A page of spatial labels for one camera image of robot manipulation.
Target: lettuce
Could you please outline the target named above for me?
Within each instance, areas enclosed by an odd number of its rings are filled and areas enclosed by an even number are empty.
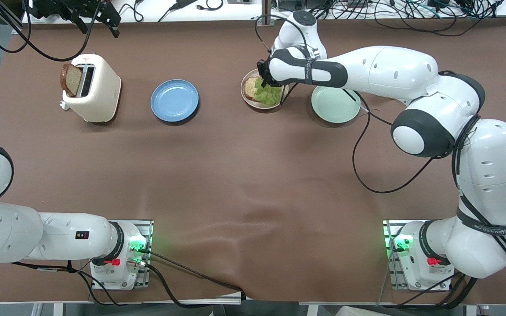
[[[281,86],[269,86],[268,84],[263,88],[261,84],[263,78],[259,77],[255,81],[255,100],[267,105],[275,105],[281,102],[282,87]]]

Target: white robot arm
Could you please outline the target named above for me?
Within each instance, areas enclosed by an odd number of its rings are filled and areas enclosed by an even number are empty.
[[[479,119],[482,86],[465,75],[439,72],[432,56],[406,48],[365,47],[327,58],[311,14],[293,12],[288,21],[298,28],[285,23],[269,60],[257,63],[265,84],[305,83],[398,99],[407,108],[391,127],[396,146],[419,157],[452,154],[457,216],[408,223],[395,241],[408,287],[435,284],[454,273],[452,265],[475,278],[504,268],[506,252],[498,240],[506,238],[506,123]]]
[[[0,197],[13,179],[13,163],[0,147]],[[145,248],[146,238],[134,224],[109,222],[83,213],[36,212],[0,202],[0,263],[18,260],[91,259],[91,272],[107,289],[131,289],[138,268],[128,258]]]

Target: plate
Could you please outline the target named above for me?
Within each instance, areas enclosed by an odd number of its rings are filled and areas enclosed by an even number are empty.
[[[352,90],[347,90],[356,102],[340,88],[318,86],[311,94],[311,107],[323,120],[335,124],[348,122],[360,110],[360,98]]]
[[[180,122],[199,105],[199,92],[190,82],[173,79],[160,84],[151,95],[151,110],[166,122]]]
[[[280,102],[275,105],[267,105],[267,104],[264,104],[261,102],[255,102],[253,100],[249,100],[248,98],[245,97],[245,92],[243,92],[243,88],[245,88],[245,82],[247,81],[247,79],[249,79],[251,77],[255,77],[255,76],[259,76],[259,70],[257,70],[257,69],[251,70],[249,72],[249,74],[247,74],[247,75],[245,75],[245,77],[243,77],[243,80],[241,80],[241,97],[245,100],[245,102],[247,102],[247,104],[249,104],[250,106],[253,106],[253,108],[259,108],[261,110],[269,110],[270,108],[275,108],[275,107],[279,106]],[[286,86],[284,86],[284,88],[285,88],[285,95],[286,95],[289,91],[289,87],[288,87],[288,85],[286,85]]]

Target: brown table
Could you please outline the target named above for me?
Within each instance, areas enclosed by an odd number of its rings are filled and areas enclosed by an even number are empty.
[[[394,194],[365,190],[351,166],[365,118],[341,128],[321,124],[310,110],[310,86],[299,86],[270,114],[245,105],[241,79],[267,56],[252,23],[122,25],[117,39],[97,26],[87,52],[96,50],[123,80],[118,115],[101,126],[58,106],[60,63],[30,49],[7,54],[0,66],[0,146],[12,156],[15,175],[2,201],[40,212],[153,219],[153,250],[237,284],[251,298],[375,302],[387,262],[382,220],[453,216],[449,159],[433,162]],[[459,22],[456,30],[469,25]],[[261,32],[271,42],[278,30]],[[377,44],[431,54],[441,69],[480,81],[487,91],[482,116],[506,121],[506,19],[456,38],[365,21],[320,22],[319,34],[329,56]],[[77,50],[82,39],[72,28],[33,33],[36,44],[58,56]],[[10,46],[18,44],[13,38]],[[197,115],[182,126],[159,122],[149,108],[155,87],[174,78],[189,80],[200,94]],[[367,101],[388,120],[403,109],[385,98]],[[400,152],[377,121],[358,151],[361,176],[382,190],[405,182],[424,162]],[[230,292],[158,266],[179,298]],[[113,295],[120,302],[167,298],[155,278],[147,289]],[[387,287],[383,302],[410,295]],[[87,299],[77,276],[0,264],[0,302]],[[506,304],[506,269],[478,281],[466,302]]]

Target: green plate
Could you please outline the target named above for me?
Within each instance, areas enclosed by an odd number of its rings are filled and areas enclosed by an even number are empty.
[[[360,98],[347,90],[357,102],[339,88],[318,86],[311,94],[311,107],[323,120],[335,124],[348,122],[357,116],[360,110]]]

